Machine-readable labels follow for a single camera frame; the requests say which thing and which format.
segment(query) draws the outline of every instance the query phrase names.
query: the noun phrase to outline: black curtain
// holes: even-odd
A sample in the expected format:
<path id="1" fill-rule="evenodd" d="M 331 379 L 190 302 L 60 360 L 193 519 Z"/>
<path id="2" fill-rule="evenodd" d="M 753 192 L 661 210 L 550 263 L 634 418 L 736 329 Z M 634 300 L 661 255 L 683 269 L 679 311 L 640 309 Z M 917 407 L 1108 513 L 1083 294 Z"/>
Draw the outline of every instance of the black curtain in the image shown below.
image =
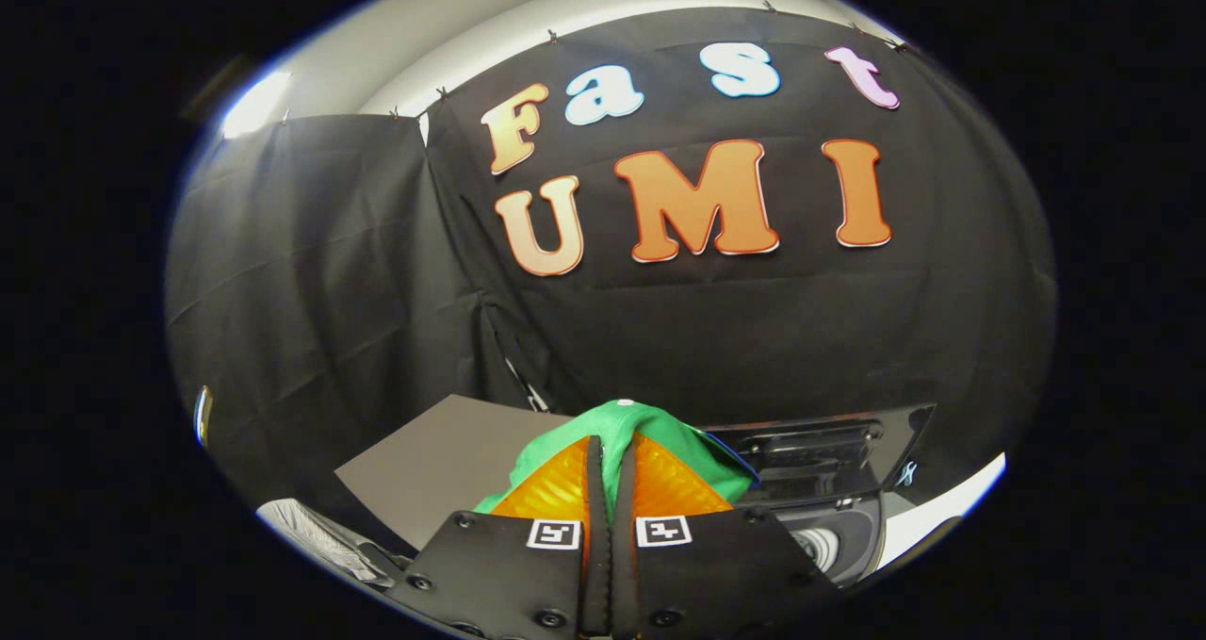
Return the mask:
<path id="1" fill-rule="evenodd" d="M 781 77 L 767 96 L 713 89 L 699 49 L 753 42 Z M 872 60 L 896 110 L 824 57 Z M 566 84 L 622 65 L 637 112 L 578 128 Z M 481 116 L 532 83 L 534 154 L 500 176 Z M 1017 441 L 1054 340 L 1047 224 L 1017 155 L 971 95 L 914 51 L 814 18 L 691 8 L 558 36 L 478 75 L 416 119 L 291 119 L 221 141 L 180 198 L 165 280 L 180 395 L 215 395 L 210 451 L 254 505 L 291 497 L 375 536 L 333 472 L 449 394 L 527 407 L 511 362 L 551 409 L 616 397 L 697 425 L 937 403 L 918 442 L 925 501 Z M 844 248 L 837 172 L 820 146 L 856 139 L 892 240 Z M 658 149 L 697 181 L 709 147 L 751 139 L 772 253 L 685 248 L 633 262 L 632 196 L 614 164 Z M 539 278 L 513 258 L 494 201 L 562 175 L 585 253 Z M 710 240 L 719 233 L 716 223 Z M 677 237 L 671 229 L 669 235 Z"/>

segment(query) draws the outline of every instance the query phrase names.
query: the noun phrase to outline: wrinkled fabric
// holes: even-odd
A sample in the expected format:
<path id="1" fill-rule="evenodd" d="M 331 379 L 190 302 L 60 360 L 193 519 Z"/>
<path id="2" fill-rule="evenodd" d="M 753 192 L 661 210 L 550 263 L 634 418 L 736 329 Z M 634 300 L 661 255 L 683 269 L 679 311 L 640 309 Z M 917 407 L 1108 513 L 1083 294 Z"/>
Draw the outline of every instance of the wrinkled fabric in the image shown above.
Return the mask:
<path id="1" fill-rule="evenodd" d="M 259 506 L 256 516 L 298 548 L 326 560 L 333 568 L 355 576 L 363 583 L 379 586 L 396 583 L 393 579 L 373 566 L 373 563 L 357 550 L 362 544 L 373 541 L 306 509 L 297 499 L 269 501 Z"/>

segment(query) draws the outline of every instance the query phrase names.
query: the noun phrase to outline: screw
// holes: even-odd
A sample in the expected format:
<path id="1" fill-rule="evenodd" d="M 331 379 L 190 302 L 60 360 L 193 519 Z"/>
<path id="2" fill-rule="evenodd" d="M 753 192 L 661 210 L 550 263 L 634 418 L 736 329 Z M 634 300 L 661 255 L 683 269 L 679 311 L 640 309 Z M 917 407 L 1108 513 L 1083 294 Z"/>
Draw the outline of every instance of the screw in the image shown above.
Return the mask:
<path id="1" fill-rule="evenodd" d="M 418 588 L 420 591 L 432 589 L 432 580 L 427 579 L 426 576 L 418 576 L 417 574 L 408 576 L 406 583 L 414 586 L 415 588 Z"/>
<path id="2" fill-rule="evenodd" d="M 667 627 L 674 626 L 681 618 L 683 618 L 683 615 L 677 613 L 675 611 L 662 610 L 660 612 L 654 612 L 652 622 L 654 622 L 654 626 L 656 626 L 658 628 L 667 628 Z"/>
<path id="3" fill-rule="evenodd" d="M 566 617 L 551 610 L 540 612 L 535 621 L 545 628 L 561 628 L 566 624 Z"/>
<path id="4" fill-rule="evenodd" d="M 478 638 L 485 638 L 486 636 L 486 634 L 482 633 L 482 630 L 480 628 L 478 628 L 476 626 L 474 626 L 472 623 L 466 623 L 463 621 L 453 623 L 452 628 L 456 628 L 457 630 L 463 630 L 463 632 L 468 633 L 469 635 L 476 635 Z"/>

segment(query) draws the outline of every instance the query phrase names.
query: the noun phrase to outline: green fabric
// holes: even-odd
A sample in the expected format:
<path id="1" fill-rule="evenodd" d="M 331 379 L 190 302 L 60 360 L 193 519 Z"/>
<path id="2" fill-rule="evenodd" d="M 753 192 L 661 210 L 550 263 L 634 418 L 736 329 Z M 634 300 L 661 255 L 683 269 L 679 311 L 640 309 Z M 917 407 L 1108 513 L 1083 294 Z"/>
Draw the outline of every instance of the green fabric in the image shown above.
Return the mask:
<path id="1" fill-rule="evenodd" d="M 728 503 L 739 499 L 745 489 L 749 489 L 750 482 L 756 480 L 756 476 L 740 464 L 732 452 L 701 430 L 675 419 L 663 409 L 632 400 L 611 400 L 580 413 L 564 425 L 531 441 L 515 462 L 515 469 L 510 474 L 510 489 L 482 499 L 474 511 L 494 510 L 494 506 L 527 480 L 529 474 L 535 472 L 535 469 L 546 464 L 564 447 L 587 435 L 598 435 L 603 444 L 603 493 L 607 498 L 607 519 L 610 524 L 620 488 L 620 463 L 628 444 L 632 444 L 634 433 L 640 433 L 666 447 Z"/>

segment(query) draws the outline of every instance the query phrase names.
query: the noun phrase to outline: black object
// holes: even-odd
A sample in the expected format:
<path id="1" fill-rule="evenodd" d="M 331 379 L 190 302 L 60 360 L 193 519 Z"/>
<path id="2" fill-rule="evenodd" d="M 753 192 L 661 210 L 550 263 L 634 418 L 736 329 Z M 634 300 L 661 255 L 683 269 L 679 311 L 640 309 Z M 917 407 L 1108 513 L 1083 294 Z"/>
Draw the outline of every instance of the black object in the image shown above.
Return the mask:
<path id="1" fill-rule="evenodd" d="M 766 507 L 789 532 L 837 535 L 837 557 L 825 575 L 844 588 L 876 571 L 884 542 L 882 494 L 895 488 L 933 411 L 935 404 L 914 404 L 703 430 L 761 477 L 736 507 Z"/>
<path id="2" fill-rule="evenodd" d="M 959 523 L 961 523 L 962 519 L 964 519 L 962 516 L 955 516 L 942 521 L 942 523 L 938 524 L 938 527 L 931 529 L 930 534 L 923 536 L 921 540 L 914 544 L 912 548 L 904 551 L 896 559 L 892 559 L 891 563 L 888 563 L 883 568 L 879 568 L 878 570 L 876 570 L 874 574 L 863 579 L 859 583 L 854 585 L 851 588 L 847 591 L 847 593 L 850 595 L 855 595 L 879 583 L 884 579 L 888 579 L 888 576 L 896 574 L 906 565 L 915 560 L 921 553 L 929 551 L 931 546 L 933 546 L 938 541 L 942 541 L 943 538 L 946 538 L 948 534 L 953 532 L 953 529 L 959 527 Z"/>
<path id="3" fill-rule="evenodd" d="M 590 446 L 586 447 L 586 466 L 591 538 L 587 544 L 586 571 L 582 575 L 579 630 L 584 635 L 607 635 L 608 598 L 611 591 L 611 529 L 603 495 L 603 444 L 597 435 L 591 435 Z"/>
<path id="4" fill-rule="evenodd" d="M 640 627 L 640 601 L 637 597 L 637 562 L 633 557 L 632 488 L 637 474 L 637 456 L 632 444 L 620 459 L 620 486 L 611 512 L 611 636 L 636 638 Z"/>
<path id="5" fill-rule="evenodd" d="M 736 638 L 839 598 L 772 511 L 750 506 L 638 519 L 632 512 L 634 471 L 630 446 L 611 521 L 615 640 Z M 672 522 L 678 527 L 666 527 Z M 674 536 L 686 541 L 657 541 L 677 529 L 685 529 Z M 648 530 L 644 539 L 638 530 Z"/>
<path id="6" fill-rule="evenodd" d="M 572 640 L 581 539 L 573 550 L 529 547 L 537 523 L 453 512 L 410 563 L 410 585 L 385 595 L 470 635 Z"/>
<path id="7" fill-rule="evenodd" d="M 373 563 L 373 566 L 392 579 L 394 583 L 405 580 L 405 575 L 402 571 L 403 568 L 398 566 L 398 560 L 402 560 L 402 563 L 405 564 L 409 562 L 409 558 L 391 558 L 386 551 L 382 551 L 371 541 L 361 544 L 357 550 L 361 551 L 361 554 L 364 556 L 368 562 Z"/>
<path id="8" fill-rule="evenodd" d="M 394 577 L 408 586 L 394 586 L 386 597 L 481 638 L 568 639 L 575 629 L 607 635 L 611 558 L 602 450 L 592 435 L 586 451 L 589 547 L 581 524 L 576 533 L 560 532 L 561 542 L 540 544 L 545 521 L 452 512 L 406 576 Z M 555 521 L 551 527 L 564 525 Z M 550 545 L 556 548 L 543 547 Z"/>
<path id="9" fill-rule="evenodd" d="M 839 589 L 772 512 L 684 519 L 689 544 L 636 548 L 643 640 L 734 638 L 748 628 L 784 626 L 839 599 Z"/>

